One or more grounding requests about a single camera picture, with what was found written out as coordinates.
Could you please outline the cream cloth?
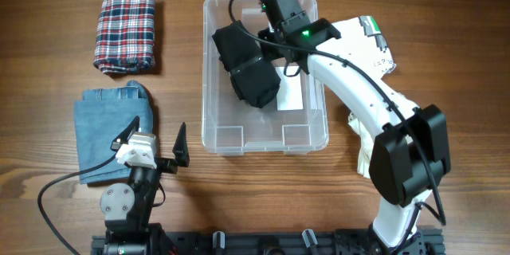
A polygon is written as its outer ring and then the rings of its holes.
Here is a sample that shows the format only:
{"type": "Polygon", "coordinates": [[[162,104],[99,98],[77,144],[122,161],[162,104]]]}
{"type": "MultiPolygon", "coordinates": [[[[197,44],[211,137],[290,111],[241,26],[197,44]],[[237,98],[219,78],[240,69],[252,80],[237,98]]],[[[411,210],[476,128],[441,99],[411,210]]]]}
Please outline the cream cloth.
{"type": "Polygon", "coordinates": [[[369,179],[375,137],[383,132],[385,124],[396,126],[402,120],[373,88],[357,88],[343,102],[350,109],[348,125],[360,141],[357,172],[369,179]]]}

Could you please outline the red navy plaid folded cloth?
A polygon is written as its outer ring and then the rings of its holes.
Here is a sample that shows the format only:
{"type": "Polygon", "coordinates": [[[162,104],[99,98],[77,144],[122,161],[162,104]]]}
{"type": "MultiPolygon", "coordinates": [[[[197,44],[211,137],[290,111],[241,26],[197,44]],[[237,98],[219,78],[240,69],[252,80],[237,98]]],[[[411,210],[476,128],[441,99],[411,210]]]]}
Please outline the red navy plaid folded cloth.
{"type": "Polygon", "coordinates": [[[103,0],[93,65],[105,74],[155,66],[155,0],[103,0]]]}

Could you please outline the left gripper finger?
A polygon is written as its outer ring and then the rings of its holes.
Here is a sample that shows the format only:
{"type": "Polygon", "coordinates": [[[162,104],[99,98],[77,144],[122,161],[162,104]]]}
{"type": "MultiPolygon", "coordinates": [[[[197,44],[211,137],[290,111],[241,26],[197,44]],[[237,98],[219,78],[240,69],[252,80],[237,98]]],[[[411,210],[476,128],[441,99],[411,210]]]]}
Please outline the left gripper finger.
{"type": "Polygon", "coordinates": [[[130,137],[139,130],[139,117],[135,116],[132,122],[111,143],[112,147],[121,147],[127,144],[130,137]]]}
{"type": "Polygon", "coordinates": [[[175,165],[179,167],[188,167],[190,163],[190,156],[188,151],[188,145],[186,141],[186,123],[182,122],[178,135],[175,140],[175,144],[172,149],[175,155],[175,165]]]}

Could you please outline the folded blue denim jeans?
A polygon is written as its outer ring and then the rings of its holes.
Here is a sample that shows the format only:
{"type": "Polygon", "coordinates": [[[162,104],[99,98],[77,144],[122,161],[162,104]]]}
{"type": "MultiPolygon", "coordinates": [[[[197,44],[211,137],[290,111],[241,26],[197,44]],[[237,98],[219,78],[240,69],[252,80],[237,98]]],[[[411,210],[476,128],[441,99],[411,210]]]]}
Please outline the folded blue denim jeans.
{"type": "Polygon", "coordinates": [[[79,168],[87,170],[115,155],[112,141],[139,117],[141,132],[151,133],[154,116],[146,89],[131,80],[120,88],[85,90],[74,104],[79,168]]]}

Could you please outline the white label in container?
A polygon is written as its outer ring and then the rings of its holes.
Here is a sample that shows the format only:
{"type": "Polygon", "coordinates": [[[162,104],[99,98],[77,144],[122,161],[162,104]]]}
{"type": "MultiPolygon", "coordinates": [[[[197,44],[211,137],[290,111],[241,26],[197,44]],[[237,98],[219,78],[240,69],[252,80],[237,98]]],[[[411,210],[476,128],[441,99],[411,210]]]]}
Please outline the white label in container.
{"type": "Polygon", "coordinates": [[[286,70],[290,76],[284,75],[284,66],[276,67],[280,76],[280,88],[277,93],[277,110],[293,111],[303,108],[302,85],[300,74],[296,74],[298,66],[289,66],[286,70]]]}

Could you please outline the black garment with tape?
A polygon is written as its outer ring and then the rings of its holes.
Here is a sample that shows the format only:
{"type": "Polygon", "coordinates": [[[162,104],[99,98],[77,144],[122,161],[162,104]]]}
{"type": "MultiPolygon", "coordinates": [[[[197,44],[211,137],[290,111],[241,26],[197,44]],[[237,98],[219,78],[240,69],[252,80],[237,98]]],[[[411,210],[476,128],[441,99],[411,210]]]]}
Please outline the black garment with tape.
{"type": "Polygon", "coordinates": [[[263,58],[257,42],[243,30],[237,21],[217,29],[212,38],[238,99],[263,108],[277,96],[281,78],[273,64],[263,58]]]}

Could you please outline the white printed shirt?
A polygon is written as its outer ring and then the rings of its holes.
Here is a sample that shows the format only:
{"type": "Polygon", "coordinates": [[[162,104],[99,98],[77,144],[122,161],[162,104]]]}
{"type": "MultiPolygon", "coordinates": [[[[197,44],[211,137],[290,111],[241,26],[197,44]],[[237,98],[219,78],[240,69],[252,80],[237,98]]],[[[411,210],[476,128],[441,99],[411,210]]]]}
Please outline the white printed shirt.
{"type": "Polygon", "coordinates": [[[335,22],[333,26],[341,34],[340,57],[379,79],[396,68],[389,45],[372,16],[358,16],[335,22]]]}

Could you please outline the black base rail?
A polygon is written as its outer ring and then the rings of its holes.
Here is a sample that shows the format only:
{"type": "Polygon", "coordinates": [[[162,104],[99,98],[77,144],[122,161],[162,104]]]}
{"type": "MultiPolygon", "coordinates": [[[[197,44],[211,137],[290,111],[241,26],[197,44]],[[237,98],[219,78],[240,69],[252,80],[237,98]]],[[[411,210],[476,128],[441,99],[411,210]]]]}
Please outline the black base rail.
{"type": "MultiPolygon", "coordinates": [[[[167,232],[176,245],[174,254],[264,254],[269,248],[280,248],[284,254],[371,254],[371,242],[365,229],[337,229],[317,232],[313,243],[301,233],[227,233],[218,243],[213,234],[199,232],[167,232]]],[[[104,237],[92,237],[90,254],[104,254],[104,237]]],[[[441,229],[421,228],[398,254],[445,255],[441,229]]]]}

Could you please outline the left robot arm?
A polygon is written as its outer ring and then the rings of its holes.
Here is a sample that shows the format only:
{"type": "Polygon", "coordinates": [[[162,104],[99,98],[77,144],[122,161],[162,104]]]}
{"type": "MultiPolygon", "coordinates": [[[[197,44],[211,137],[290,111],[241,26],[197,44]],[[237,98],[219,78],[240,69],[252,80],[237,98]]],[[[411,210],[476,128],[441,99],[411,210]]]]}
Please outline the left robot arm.
{"type": "Polygon", "coordinates": [[[139,117],[112,141],[117,163],[130,169],[126,183],[114,183],[100,198],[106,233],[95,237],[92,254],[176,254],[178,249],[159,223],[150,223],[162,174],[176,174],[188,167],[190,156],[186,142],[186,125],[181,124],[172,152],[173,159],[157,156],[154,134],[139,130],[139,117]]]}

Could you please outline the clear plastic storage container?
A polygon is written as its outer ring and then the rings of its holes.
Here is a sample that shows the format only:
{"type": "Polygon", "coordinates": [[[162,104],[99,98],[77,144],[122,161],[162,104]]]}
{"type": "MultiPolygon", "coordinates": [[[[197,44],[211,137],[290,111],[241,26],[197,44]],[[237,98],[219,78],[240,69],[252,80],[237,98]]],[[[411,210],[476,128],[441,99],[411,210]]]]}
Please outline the clear plastic storage container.
{"type": "MultiPolygon", "coordinates": [[[[328,145],[328,115],[324,85],[306,73],[300,74],[303,108],[278,111],[277,98],[255,108],[239,100],[230,75],[219,60],[213,41],[214,32],[231,23],[233,13],[250,33],[269,23],[257,0],[205,0],[203,3],[203,70],[202,70],[202,145],[211,153],[224,156],[246,152],[282,151],[306,154],[328,145]]],[[[274,61],[284,66],[283,59],[274,61]]]]}

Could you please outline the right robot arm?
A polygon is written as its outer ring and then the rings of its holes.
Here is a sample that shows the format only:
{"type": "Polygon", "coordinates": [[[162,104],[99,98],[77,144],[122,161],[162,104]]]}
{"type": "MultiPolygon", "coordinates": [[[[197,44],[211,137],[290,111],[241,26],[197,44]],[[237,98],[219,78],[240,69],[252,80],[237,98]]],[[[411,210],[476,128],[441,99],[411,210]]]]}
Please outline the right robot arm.
{"type": "Polygon", "coordinates": [[[371,253],[402,252],[428,197],[436,202],[430,212],[444,223],[438,185],[451,170],[445,115],[434,104],[420,108],[383,81],[393,57],[376,20],[313,22],[298,0],[261,0],[261,6],[273,29],[262,45],[329,87],[370,139],[365,167],[381,196],[369,229],[371,253]]]}

